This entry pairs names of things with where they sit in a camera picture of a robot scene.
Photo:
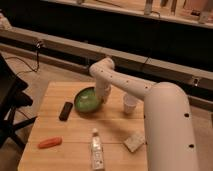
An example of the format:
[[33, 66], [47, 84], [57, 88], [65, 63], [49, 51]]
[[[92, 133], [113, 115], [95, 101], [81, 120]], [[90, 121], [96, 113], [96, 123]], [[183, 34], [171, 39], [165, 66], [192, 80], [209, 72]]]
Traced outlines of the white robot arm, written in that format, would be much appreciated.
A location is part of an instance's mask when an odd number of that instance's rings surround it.
[[115, 71], [111, 58], [89, 68], [95, 91], [105, 100], [114, 85], [144, 102], [148, 171], [199, 171], [189, 100], [170, 82], [152, 82]]

